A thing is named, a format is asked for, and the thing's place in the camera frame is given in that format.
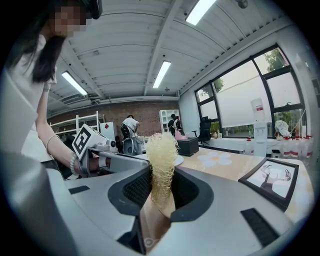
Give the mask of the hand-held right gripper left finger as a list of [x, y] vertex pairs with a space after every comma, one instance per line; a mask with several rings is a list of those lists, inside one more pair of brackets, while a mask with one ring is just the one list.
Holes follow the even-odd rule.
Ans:
[[115, 173], [63, 180], [47, 170], [59, 214], [78, 256], [144, 256], [140, 211], [151, 192], [147, 161], [122, 161]]

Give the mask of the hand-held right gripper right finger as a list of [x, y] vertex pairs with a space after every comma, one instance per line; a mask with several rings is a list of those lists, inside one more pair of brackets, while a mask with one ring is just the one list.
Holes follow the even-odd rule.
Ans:
[[293, 225], [277, 206], [246, 185], [178, 166], [175, 210], [152, 256], [267, 256]]

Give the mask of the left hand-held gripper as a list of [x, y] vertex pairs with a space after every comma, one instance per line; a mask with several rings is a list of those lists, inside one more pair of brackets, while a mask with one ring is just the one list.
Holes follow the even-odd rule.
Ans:
[[79, 168], [81, 172], [91, 177], [90, 171], [90, 153], [98, 155], [100, 152], [117, 153], [116, 141], [102, 135], [97, 130], [84, 124], [74, 141], [72, 147], [79, 159]]

